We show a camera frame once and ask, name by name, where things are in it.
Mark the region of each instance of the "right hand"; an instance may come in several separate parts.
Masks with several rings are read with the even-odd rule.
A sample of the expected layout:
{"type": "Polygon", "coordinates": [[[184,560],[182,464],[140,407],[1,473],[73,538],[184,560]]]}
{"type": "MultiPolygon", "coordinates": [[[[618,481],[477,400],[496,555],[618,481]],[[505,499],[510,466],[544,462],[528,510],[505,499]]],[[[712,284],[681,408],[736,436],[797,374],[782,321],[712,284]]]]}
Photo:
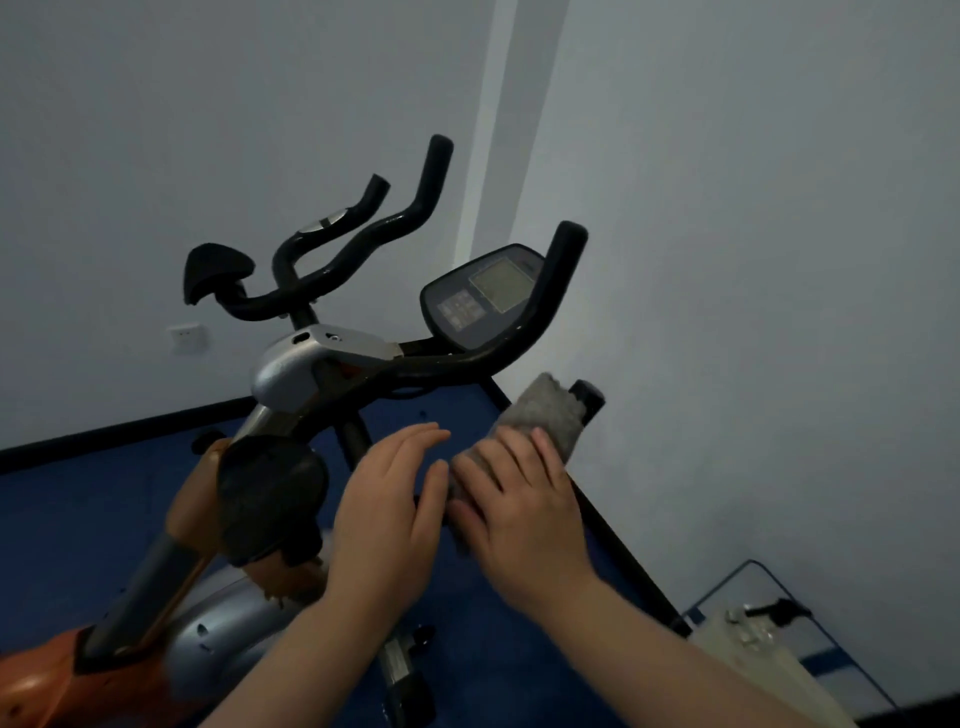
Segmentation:
{"type": "Polygon", "coordinates": [[[460,528],[481,570],[504,600],[533,621],[596,580],[573,484],[550,437],[531,438],[500,427],[495,440],[475,446],[500,487],[466,455],[454,474],[481,513],[452,500],[447,513],[460,528]]]}

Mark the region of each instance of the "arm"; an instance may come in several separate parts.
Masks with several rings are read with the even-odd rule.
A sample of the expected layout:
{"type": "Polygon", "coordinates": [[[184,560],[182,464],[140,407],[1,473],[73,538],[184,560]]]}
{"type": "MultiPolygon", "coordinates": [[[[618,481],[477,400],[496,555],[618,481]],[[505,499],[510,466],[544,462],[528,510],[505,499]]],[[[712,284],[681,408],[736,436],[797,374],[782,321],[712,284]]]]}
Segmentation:
{"type": "Polygon", "coordinates": [[[344,490],[333,524],[326,591],[303,610],[203,728],[327,725],[400,616],[423,593],[440,542],[447,470],[428,448],[449,437],[413,425],[374,445],[344,490]]]}
{"type": "Polygon", "coordinates": [[[508,604],[540,625],[570,664],[632,726],[721,728],[813,723],[648,618],[605,584],[587,555],[573,485],[549,437],[501,428],[454,472],[482,517],[448,506],[508,604]]]}

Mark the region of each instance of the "hand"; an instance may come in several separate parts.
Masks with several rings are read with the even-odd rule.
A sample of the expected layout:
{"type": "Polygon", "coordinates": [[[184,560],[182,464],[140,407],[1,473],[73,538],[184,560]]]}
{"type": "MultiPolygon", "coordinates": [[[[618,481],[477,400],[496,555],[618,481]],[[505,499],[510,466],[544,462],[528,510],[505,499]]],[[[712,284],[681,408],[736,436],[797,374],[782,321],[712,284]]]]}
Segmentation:
{"type": "Polygon", "coordinates": [[[532,441],[500,427],[475,450],[500,487],[468,456],[453,471],[478,508],[450,501],[447,513],[480,568],[508,604],[536,622],[596,580],[573,484],[542,429],[532,441]]]}
{"type": "Polygon", "coordinates": [[[446,463],[427,471],[419,507],[414,479],[426,451],[449,436],[430,423],[384,438],[357,465],[337,509],[324,601],[384,637],[430,581],[444,519],[446,463]]]}

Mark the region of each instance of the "gray cloth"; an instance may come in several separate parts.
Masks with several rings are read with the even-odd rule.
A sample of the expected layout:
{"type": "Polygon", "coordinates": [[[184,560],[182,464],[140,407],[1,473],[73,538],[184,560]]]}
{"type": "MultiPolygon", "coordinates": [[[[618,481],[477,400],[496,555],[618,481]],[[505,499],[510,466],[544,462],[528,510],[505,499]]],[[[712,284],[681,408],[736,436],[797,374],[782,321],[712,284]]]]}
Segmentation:
{"type": "MultiPolygon", "coordinates": [[[[524,434],[529,434],[534,427],[542,427],[566,462],[573,454],[580,433],[584,431],[583,418],[586,413],[586,405],[567,392],[550,374],[544,372],[533,380],[513,404],[500,413],[493,423],[490,435],[502,425],[513,427],[524,434]]],[[[466,455],[496,482],[490,466],[475,447],[466,450],[466,455]]],[[[452,497],[472,502],[469,493],[453,475],[450,477],[450,493],[452,497]]]]}

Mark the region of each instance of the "left hand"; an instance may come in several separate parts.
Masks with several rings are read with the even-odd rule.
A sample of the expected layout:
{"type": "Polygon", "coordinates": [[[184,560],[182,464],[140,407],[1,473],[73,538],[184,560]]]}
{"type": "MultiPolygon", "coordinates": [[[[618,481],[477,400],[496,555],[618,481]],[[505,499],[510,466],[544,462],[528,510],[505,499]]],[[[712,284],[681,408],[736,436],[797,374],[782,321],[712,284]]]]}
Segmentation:
{"type": "Polygon", "coordinates": [[[410,425],[376,443],[347,483],[333,523],[333,558],[324,601],[389,632],[430,581],[444,519],[447,465],[427,471],[426,451],[450,436],[437,423],[410,425]]]}

